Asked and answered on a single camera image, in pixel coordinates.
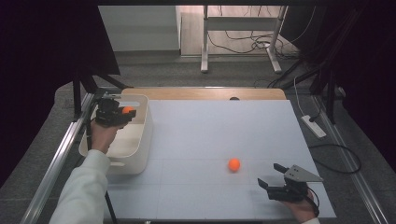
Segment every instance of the human hand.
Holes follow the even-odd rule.
[[[125,125],[126,123],[119,126],[104,127],[93,119],[91,121],[92,148],[107,154],[110,144],[116,138],[117,131]]]
[[[308,191],[307,196],[311,200],[313,199],[311,190]],[[285,204],[290,209],[294,217],[300,223],[309,221],[316,217],[312,204],[310,204],[306,199],[297,203],[290,203],[290,202],[282,202],[282,203]]]

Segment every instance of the ball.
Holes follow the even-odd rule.
[[[239,167],[241,167],[241,162],[237,158],[232,158],[228,161],[228,168],[236,172],[239,170]]]
[[[134,110],[134,108],[132,106],[127,105],[122,109],[122,114],[128,114],[131,110]]]

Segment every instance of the wooden floor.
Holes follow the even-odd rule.
[[[223,17],[277,17],[280,7],[267,6],[209,6],[208,16]],[[180,14],[182,19],[181,25],[181,54],[200,55],[203,43],[204,29],[204,9],[202,6],[181,6]],[[252,50],[252,44],[255,42],[250,38],[258,35],[271,35],[272,32],[254,31],[209,31],[209,55],[210,54],[241,54],[236,52],[247,52]],[[283,52],[291,53],[297,49],[281,36],[278,38],[283,41]],[[270,41],[271,37],[262,37],[259,41]],[[280,50],[281,42],[278,41],[276,46]],[[266,55],[265,49],[256,49],[244,54],[262,54]]]

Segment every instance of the white sleeve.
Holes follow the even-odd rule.
[[[315,217],[309,221],[303,222],[302,224],[320,224],[320,222],[319,222],[319,219],[317,217]]]
[[[110,160],[103,152],[89,150],[64,185],[49,223],[103,223],[109,166]]]

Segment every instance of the gray carpet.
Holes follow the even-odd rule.
[[[209,72],[200,72],[199,58],[179,58],[177,56],[132,57],[118,54],[121,76],[114,76],[126,85],[135,87],[250,87],[265,88],[269,82],[278,77],[273,73],[271,64],[263,57],[211,57]],[[281,61],[285,70],[293,61]],[[306,71],[301,65],[287,80]],[[106,81],[97,78],[101,87],[111,87]],[[312,79],[297,85],[299,100],[306,114],[315,116],[318,108],[307,88]],[[297,106],[294,89],[286,90],[296,117],[300,120],[301,112]],[[20,223],[41,178],[48,169],[56,149],[73,118],[72,85],[61,87],[55,95],[55,105],[40,133],[30,146],[24,158],[15,169],[6,184],[0,189],[0,222]],[[358,125],[342,107],[342,99],[334,106],[336,127],[346,141],[361,158],[362,174],[384,208],[389,223],[396,223],[396,174],[389,168],[381,154],[361,131]],[[321,127],[323,120],[317,119]],[[302,123],[301,128],[309,146],[331,143],[327,137],[318,140]],[[322,147],[311,150],[315,159],[329,163],[331,166],[344,169],[338,150]],[[48,202],[43,209],[38,223],[48,223],[56,206],[57,198],[64,181],[73,167],[80,162],[78,142],[76,142],[64,164]],[[354,182],[349,175],[340,175],[317,165],[320,175],[325,179],[324,186],[332,201],[335,219],[323,219],[321,223],[374,223],[364,201],[361,199]],[[282,220],[271,223],[296,223],[294,220]]]

